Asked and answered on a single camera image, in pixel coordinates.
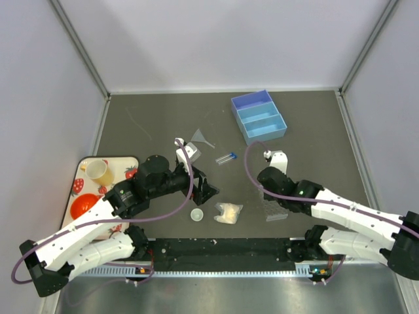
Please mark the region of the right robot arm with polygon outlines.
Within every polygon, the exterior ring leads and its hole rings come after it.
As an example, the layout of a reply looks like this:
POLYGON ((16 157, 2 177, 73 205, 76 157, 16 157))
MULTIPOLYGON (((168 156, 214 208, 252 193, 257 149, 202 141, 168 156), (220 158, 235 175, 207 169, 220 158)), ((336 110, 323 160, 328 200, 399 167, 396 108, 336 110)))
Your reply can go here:
POLYGON ((327 220, 344 230, 315 227, 305 249, 315 259, 346 255, 381 263, 396 274, 418 280, 418 213, 396 215, 347 200, 320 184, 293 182, 275 167, 262 170, 257 181, 268 200, 294 213, 327 220))

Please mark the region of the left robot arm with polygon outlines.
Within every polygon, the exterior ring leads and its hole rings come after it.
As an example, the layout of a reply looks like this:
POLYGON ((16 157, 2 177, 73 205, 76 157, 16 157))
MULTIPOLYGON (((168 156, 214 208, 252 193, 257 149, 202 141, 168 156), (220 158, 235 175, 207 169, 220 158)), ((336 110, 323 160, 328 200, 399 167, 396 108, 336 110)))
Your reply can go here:
POLYGON ((187 200, 202 205, 219 193, 205 174, 186 161, 169 161, 152 155, 130 179, 117 183, 86 213, 42 241, 27 240, 20 252, 40 297, 58 292, 78 275, 114 260, 144 258, 149 240, 143 229, 131 224, 109 239, 97 238, 108 229, 149 208, 150 201, 182 192, 187 200))

